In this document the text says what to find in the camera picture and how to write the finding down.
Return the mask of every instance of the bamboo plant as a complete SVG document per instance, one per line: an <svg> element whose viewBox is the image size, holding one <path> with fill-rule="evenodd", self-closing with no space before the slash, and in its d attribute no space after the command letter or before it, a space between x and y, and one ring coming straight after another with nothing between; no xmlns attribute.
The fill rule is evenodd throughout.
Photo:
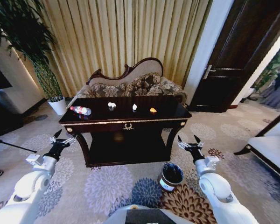
<svg viewBox="0 0 280 224"><path fill-rule="evenodd" d="M63 97L46 56L55 38L42 22L42 8L39 0L0 0L0 45L5 39L10 54L14 48L29 58L47 100L57 102Z"/></svg>

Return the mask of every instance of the bottle label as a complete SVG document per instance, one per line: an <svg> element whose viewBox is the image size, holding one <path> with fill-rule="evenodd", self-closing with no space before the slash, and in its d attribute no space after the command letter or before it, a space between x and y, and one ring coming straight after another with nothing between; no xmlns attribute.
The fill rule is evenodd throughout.
<svg viewBox="0 0 280 224"><path fill-rule="evenodd" d="M167 184L162 180L162 178L160 179L160 185L161 185L164 189L166 189L166 190L168 190L168 191L172 191L172 190L174 189L174 187L171 187L171 186L167 185Z"/></svg>
<svg viewBox="0 0 280 224"><path fill-rule="evenodd" d="M77 113L82 113L82 110L83 110L83 107L82 107L82 106L78 106L78 107L76 108L76 112L77 112Z"/></svg>

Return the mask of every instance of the floor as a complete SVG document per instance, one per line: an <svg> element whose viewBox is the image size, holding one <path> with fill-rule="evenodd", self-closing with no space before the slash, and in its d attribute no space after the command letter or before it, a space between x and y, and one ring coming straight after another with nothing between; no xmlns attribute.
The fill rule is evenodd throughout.
<svg viewBox="0 0 280 224"><path fill-rule="evenodd" d="M47 103L32 116L44 114L46 119L27 123L0 139L46 153L50 149L49 137L62 127L58 124L61 116ZM220 158L218 172L261 224L280 224L280 177L253 154L235 156L233 152L242 149L278 114L247 100L225 113L195 112L179 132L186 142L195 142L193 134L205 141L203 153ZM163 131L164 139L168 131ZM91 141L90 134L84 136ZM61 137L66 138L65 131ZM31 170L25 162L28 155L24 150L0 144L0 169L4 170L0 177L0 206L12 194L15 183ZM210 204L199 189L192 158L178 148L176 140L171 160L183 169L185 178L174 193L168 194L156 182L162 162L90 169L85 167L81 149L75 143L63 151L35 223L100 224L117 208L131 203L169 209L195 223L216 223Z"/></svg>

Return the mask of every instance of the door handle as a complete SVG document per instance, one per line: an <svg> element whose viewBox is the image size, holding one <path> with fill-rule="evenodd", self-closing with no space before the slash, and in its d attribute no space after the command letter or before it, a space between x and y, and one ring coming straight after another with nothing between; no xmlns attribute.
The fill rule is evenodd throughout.
<svg viewBox="0 0 280 224"><path fill-rule="evenodd" d="M220 69L216 69L216 70L242 70L242 69L234 69L234 68L220 68Z"/></svg>
<svg viewBox="0 0 280 224"><path fill-rule="evenodd" d="M209 76L209 72L210 72L210 71L216 71L216 70L211 70L211 67L212 67L211 64L210 64L209 66L207 66L207 70L206 70L206 72L205 72L205 75L204 75L203 79L206 79L207 76Z"/></svg>

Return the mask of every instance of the chair leg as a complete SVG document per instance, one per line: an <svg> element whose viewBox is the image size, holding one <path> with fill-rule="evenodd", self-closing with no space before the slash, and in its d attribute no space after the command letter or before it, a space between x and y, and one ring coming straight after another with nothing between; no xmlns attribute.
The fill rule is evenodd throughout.
<svg viewBox="0 0 280 224"><path fill-rule="evenodd" d="M246 145L245 148L243 148L242 150L234 153L235 155L243 155L243 154L247 154L250 152L251 146L250 145Z"/></svg>

